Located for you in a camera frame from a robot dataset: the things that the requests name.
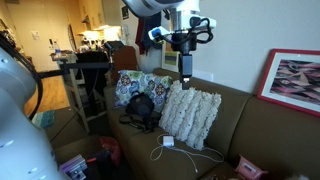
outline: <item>charger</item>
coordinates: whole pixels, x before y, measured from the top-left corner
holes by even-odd
[[[163,146],[174,146],[173,136],[163,136]]]

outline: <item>couch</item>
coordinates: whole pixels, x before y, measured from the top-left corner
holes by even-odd
[[[156,75],[179,79],[179,74],[157,68]],[[320,118],[288,107],[267,102],[255,95],[223,85],[191,78],[191,86],[209,93],[221,94],[222,102],[216,120],[205,140],[206,146],[219,151],[223,162],[204,157],[192,159],[183,153],[164,149],[161,157],[152,161],[151,152],[158,147],[157,138],[166,133],[160,127],[149,134],[119,123],[125,107],[114,107],[115,87],[104,89],[108,120],[122,152],[136,179],[192,180],[237,178],[234,169],[242,155],[269,173],[262,179],[286,179],[303,174],[320,179]],[[184,142],[175,140],[175,147],[214,159],[220,156],[209,150],[194,150]]]

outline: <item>patterned pillow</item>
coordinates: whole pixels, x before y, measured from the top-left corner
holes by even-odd
[[[157,76],[152,73],[145,75],[144,93],[152,99],[154,111],[162,111],[172,83],[173,80],[170,76]]]
[[[120,70],[116,87],[115,106],[126,106],[135,91],[144,90],[144,73],[142,71]]]

